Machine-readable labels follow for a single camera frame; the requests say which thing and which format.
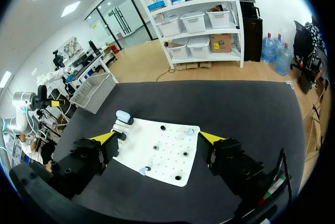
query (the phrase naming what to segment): metal cylinder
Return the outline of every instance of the metal cylinder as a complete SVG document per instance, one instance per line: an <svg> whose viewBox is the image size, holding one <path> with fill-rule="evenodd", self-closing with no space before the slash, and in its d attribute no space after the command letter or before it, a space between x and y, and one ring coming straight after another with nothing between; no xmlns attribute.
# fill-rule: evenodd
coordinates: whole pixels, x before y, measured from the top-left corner
<svg viewBox="0 0 335 224"><path fill-rule="evenodd" d="M27 124L25 129L21 130L16 124L16 118L7 118L5 120L1 120L3 123L3 132L9 132L13 134L34 134L38 131L38 121L35 116L31 118L29 115L26 115L26 117L28 117L27 121L29 121L29 123L33 127L33 130L31 129L30 124Z"/></svg>
<svg viewBox="0 0 335 224"><path fill-rule="evenodd" d="M34 110L31 106L32 97L36 96L34 92L16 92L13 95L13 105L15 108L21 107L23 110Z"/></svg>

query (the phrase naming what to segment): glass door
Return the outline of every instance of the glass door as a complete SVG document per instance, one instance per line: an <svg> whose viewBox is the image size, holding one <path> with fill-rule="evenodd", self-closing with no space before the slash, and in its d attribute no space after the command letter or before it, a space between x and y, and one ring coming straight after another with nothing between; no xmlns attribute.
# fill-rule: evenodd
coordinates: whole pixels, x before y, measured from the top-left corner
<svg viewBox="0 0 335 224"><path fill-rule="evenodd" d="M152 26L152 24L151 24L151 22L150 22L150 19L149 19L148 15L147 15L146 11L144 10L144 7L143 7L141 1L140 1L140 0L133 0L133 1L134 1L134 3L135 3L135 5L136 5L136 7L137 7L139 13L141 14L141 16L142 16L142 18L143 18L143 20L144 20L144 22L145 22L145 24L146 24L146 26L147 26L149 32L150 32L150 34L151 34L151 36L152 36L152 40L153 40L153 39L157 39L158 37L157 37L157 35L156 35L156 32L155 32L155 30L153 29L153 26ZM144 0L144 1L145 1L146 4L148 4L148 5L157 2L157 0Z"/></svg>
<svg viewBox="0 0 335 224"><path fill-rule="evenodd" d="M115 44L120 50L118 42L115 40L113 35L110 33L108 26L105 24L101 18L99 12L95 9L90 15L85 19L87 25L90 28L90 32L95 36L100 45L97 47L102 47L107 44Z"/></svg>
<svg viewBox="0 0 335 224"><path fill-rule="evenodd" d="M131 0L104 0L98 10L123 49L151 40Z"/></svg>

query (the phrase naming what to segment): white plastic crate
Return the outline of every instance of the white plastic crate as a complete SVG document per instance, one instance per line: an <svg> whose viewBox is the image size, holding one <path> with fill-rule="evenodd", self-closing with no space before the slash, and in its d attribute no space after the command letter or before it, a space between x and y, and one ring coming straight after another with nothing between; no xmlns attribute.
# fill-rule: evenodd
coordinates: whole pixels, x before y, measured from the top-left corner
<svg viewBox="0 0 335 224"><path fill-rule="evenodd" d="M206 13L213 28L229 28L229 10Z"/></svg>
<svg viewBox="0 0 335 224"><path fill-rule="evenodd" d="M114 87L115 82L109 73L90 76L76 90L70 102L96 114Z"/></svg>
<svg viewBox="0 0 335 224"><path fill-rule="evenodd" d="M182 23L179 16L170 16L163 20L159 20L156 24L165 37L178 35L182 32Z"/></svg>
<svg viewBox="0 0 335 224"><path fill-rule="evenodd" d="M203 11L193 11L180 17L188 33L197 33L206 30L205 13Z"/></svg>
<svg viewBox="0 0 335 224"><path fill-rule="evenodd" d="M173 43L179 43L182 46L167 48L173 59L185 59L189 55L189 48L186 47L188 38L175 39Z"/></svg>
<svg viewBox="0 0 335 224"><path fill-rule="evenodd" d="M193 58L209 57L209 36L195 37L188 41L187 47L190 49Z"/></svg>

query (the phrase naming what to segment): white shelving unit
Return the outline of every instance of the white shelving unit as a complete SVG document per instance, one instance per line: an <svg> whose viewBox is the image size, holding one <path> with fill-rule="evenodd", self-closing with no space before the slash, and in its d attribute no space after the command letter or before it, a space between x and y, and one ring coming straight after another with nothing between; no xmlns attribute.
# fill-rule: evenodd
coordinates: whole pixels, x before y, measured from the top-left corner
<svg viewBox="0 0 335 224"><path fill-rule="evenodd" d="M174 69L174 64L177 63L191 63L191 62L204 62L204 61L240 61L240 67L243 67L244 61L244 32L243 32L243 19L242 11L239 0L194 0L184 3L178 3L172 6L163 7L161 9L150 12L147 8L147 4L144 0L140 0L141 4L144 6L144 10L147 12L147 15L153 25L153 28L158 36L160 44L163 48L163 51L166 55L166 58L170 64L171 69ZM230 15L232 20L230 22L229 28L213 28L209 20L205 19L206 30L203 32L197 33L187 33L184 29L180 34L164 37L162 36L159 28L156 25L155 17L163 14L164 16L170 16L172 14L182 14L189 11L203 10L206 11L216 5L220 5L230 8ZM191 38L194 36L201 35L212 35L212 34L222 34L222 33L231 33L237 35L236 40L232 40L232 51L229 53L210 53L208 58L196 59L192 58L189 55L186 59L173 59L171 58L170 53L164 46L164 42L171 41L178 38Z"/></svg>

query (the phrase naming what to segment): workbench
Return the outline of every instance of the workbench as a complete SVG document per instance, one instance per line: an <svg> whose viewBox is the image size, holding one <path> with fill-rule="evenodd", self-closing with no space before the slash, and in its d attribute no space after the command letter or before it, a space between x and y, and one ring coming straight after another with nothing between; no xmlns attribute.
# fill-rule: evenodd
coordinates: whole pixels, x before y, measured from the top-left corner
<svg viewBox="0 0 335 224"><path fill-rule="evenodd" d="M303 175L305 138L296 95L285 83L263 81L178 81L117 84L96 115L78 109L54 153L59 161L80 137L111 130L115 112L136 118L198 125L202 131L234 137L265 173L274 169L281 148L287 153L293 197ZM140 175L111 160L74 202L113 217L141 221L220 223L240 203L221 177L213 176L197 150L185 187ZM278 199L277 214L288 201L287 189Z"/></svg>

